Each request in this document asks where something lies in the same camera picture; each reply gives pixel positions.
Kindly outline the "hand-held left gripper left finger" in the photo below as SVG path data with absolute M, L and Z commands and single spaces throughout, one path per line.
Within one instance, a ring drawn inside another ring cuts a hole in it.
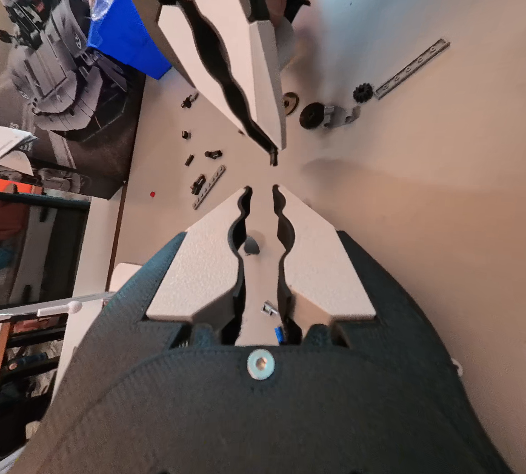
M 188 228 L 146 311 L 150 320 L 207 324 L 238 337 L 246 305 L 246 217 L 253 189 L 239 189 Z

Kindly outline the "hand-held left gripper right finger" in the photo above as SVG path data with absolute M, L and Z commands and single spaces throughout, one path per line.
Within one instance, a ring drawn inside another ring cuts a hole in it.
M 282 185 L 273 186 L 273 209 L 285 249 L 277 289 L 284 332 L 373 320 L 377 312 L 335 227 Z

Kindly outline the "long grey lego plate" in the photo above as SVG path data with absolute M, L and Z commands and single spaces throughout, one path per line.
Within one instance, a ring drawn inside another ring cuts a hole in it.
M 196 211 L 199 209 L 203 201 L 207 198 L 207 195 L 210 193 L 212 188 L 217 184 L 223 174 L 226 172 L 226 166 L 220 165 L 220 167 L 215 171 L 208 181 L 205 181 L 193 203 L 193 209 Z
M 387 81 L 382 83 L 375 91 L 374 97 L 377 100 L 382 99 L 387 94 L 396 89 L 400 84 L 406 81 L 409 77 L 414 75 L 418 70 L 424 67 L 432 59 L 437 57 L 440 53 L 450 47 L 450 41 L 444 38 L 440 38 L 429 48 L 421 52 L 416 58 L 410 63 L 398 71 L 395 75 L 389 78 Z

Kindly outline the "dark lego set box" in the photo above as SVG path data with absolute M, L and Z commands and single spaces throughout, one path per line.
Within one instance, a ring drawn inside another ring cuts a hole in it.
M 145 75 L 89 47 L 88 0 L 1 0 L 1 126 L 37 137 L 33 175 L 1 179 L 110 200 L 127 182 Z

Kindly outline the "black lego wheel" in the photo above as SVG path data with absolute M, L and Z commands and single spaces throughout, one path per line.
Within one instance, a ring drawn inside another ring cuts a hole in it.
M 308 104 L 300 113 L 299 123 L 306 130 L 317 129 L 325 120 L 325 105 L 320 102 Z

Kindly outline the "grey lego hook piece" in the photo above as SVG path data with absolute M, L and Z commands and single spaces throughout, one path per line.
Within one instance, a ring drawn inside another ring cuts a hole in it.
M 355 122 L 361 113 L 361 106 L 356 105 L 350 111 L 337 105 L 324 106 L 324 119 L 322 126 L 326 129 L 343 127 Z

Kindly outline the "lego sticker sheet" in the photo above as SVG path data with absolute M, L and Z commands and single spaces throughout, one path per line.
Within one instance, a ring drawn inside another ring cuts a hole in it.
M 33 169 L 25 148 L 32 147 L 37 137 L 20 129 L 1 127 L 1 168 L 32 176 Z

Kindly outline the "blue storage bin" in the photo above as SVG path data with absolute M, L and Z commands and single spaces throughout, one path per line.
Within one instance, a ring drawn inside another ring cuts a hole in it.
M 171 69 L 132 0 L 113 0 L 101 19 L 92 20 L 87 45 L 156 80 Z

